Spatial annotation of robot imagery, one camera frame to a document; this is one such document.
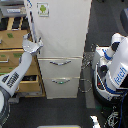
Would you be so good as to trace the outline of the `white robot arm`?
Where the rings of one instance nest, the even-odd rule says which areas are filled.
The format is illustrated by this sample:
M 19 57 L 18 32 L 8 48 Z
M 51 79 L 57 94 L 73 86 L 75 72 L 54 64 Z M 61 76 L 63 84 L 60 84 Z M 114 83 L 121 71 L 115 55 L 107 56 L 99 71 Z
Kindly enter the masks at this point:
M 35 38 L 31 42 L 28 37 L 28 34 L 23 36 L 22 47 L 24 53 L 20 57 L 19 65 L 10 73 L 0 76 L 0 128 L 2 128 L 9 117 L 9 98 L 14 95 L 19 83 L 29 69 L 32 57 L 43 47 L 41 38 Z

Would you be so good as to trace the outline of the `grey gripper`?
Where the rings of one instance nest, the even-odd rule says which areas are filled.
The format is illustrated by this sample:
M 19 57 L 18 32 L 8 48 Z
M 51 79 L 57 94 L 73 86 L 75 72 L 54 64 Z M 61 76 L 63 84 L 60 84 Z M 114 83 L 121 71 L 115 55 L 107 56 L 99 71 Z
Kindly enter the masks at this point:
M 29 41 L 30 33 L 27 33 L 23 36 L 22 47 L 25 52 L 30 53 L 31 55 L 36 55 L 40 49 L 43 47 L 43 42 L 41 37 L 38 39 L 38 43 Z

